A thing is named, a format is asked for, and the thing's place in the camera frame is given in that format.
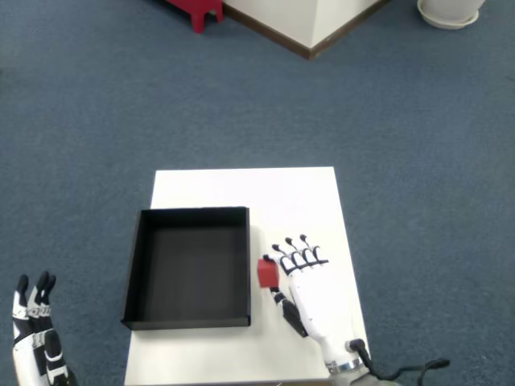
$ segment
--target white robotic hand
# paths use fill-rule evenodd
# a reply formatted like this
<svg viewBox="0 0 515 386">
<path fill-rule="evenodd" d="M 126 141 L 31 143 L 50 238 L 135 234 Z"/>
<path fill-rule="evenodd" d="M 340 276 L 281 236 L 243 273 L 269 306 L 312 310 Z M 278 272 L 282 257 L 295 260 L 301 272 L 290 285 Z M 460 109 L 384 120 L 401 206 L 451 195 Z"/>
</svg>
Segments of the white robotic hand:
<svg viewBox="0 0 515 386">
<path fill-rule="evenodd" d="M 348 348 L 348 342 L 356 338 L 350 312 L 337 290 L 331 262 L 321 248 L 311 247 L 304 235 L 300 236 L 300 242 L 294 243 L 288 237 L 286 245 L 274 244 L 272 248 L 274 253 L 263 259 L 281 265 L 290 279 L 290 293 L 295 302 L 288 301 L 279 288 L 271 288 L 286 320 L 302 336 L 309 335 L 319 343 L 331 374 L 360 366 L 358 354 Z"/>
<path fill-rule="evenodd" d="M 14 292 L 13 359 L 20 386 L 77 385 L 52 325 L 49 295 L 55 283 L 56 277 L 44 272 L 27 301 L 28 277 L 22 275 Z"/>
</svg>

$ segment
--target blue carpet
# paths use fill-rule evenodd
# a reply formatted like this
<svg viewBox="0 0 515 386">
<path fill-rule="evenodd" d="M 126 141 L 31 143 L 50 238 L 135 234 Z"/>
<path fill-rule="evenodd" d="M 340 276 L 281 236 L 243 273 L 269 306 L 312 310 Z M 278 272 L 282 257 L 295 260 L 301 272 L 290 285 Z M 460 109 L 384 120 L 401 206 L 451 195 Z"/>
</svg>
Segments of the blue carpet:
<svg viewBox="0 0 515 386">
<path fill-rule="evenodd" d="M 445 355 L 426 384 L 512 384 L 515 2 L 454 32 L 415 3 L 308 62 L 232 20 L 195 35 L 156 0 L 3 0 L 0 384 L 17 277 L 43 269 L 81 384 L 122 384 L 155 170 L 327 165 L 380 369 Z"/>
</svg>

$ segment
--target red block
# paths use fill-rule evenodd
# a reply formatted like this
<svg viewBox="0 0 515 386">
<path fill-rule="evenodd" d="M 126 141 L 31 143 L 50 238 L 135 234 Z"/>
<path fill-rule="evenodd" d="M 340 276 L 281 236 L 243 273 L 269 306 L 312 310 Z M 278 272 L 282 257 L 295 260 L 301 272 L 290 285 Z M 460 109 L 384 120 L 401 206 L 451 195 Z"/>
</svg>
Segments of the red block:
<svg viewBox="0 0 515 386">
<path fill-rule="evenodd" d="M 279 271 L 273 261 L 257 261 L 257 278 L 261 288 L 279 287 Z"/>
</svg>

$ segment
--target white flower pot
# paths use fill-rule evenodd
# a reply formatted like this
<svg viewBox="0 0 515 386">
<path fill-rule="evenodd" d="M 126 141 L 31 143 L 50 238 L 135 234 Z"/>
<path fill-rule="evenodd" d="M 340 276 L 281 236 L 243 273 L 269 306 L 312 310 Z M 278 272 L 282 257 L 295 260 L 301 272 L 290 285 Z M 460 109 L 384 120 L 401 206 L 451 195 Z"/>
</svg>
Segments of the white flower pot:
<svg viewBox="0 0 515 386">
<path fill-rule="evenodd" d="M 423 18 L 436 27 L 458 29 L 472 24 L 485 0 L 418 0 Z"/>
</svg>

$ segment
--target white wall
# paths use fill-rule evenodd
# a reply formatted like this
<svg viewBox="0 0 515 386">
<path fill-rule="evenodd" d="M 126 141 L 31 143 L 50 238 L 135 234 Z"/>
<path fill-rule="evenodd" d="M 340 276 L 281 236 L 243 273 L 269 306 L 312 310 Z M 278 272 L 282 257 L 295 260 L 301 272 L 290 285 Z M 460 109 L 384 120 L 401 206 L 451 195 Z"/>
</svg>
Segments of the white wall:
<svg viewBox="0 0 515 386">
<path fill-rule="evenodd" d="M 224 0 L 251 18 L 311 47 L 319 0 Z"/>
<path fill-rule="evenodd" d="M 308 47 L 313 47 L 320 43 L 377 1 L 318 0 L 316 4 L 315 28 L 313 29 L 311 42 Z"/>
<path fill-rule="evenodd" d="M 224 0 L 283 35 L 314 47 L 379 0 Z"/>
</svg>

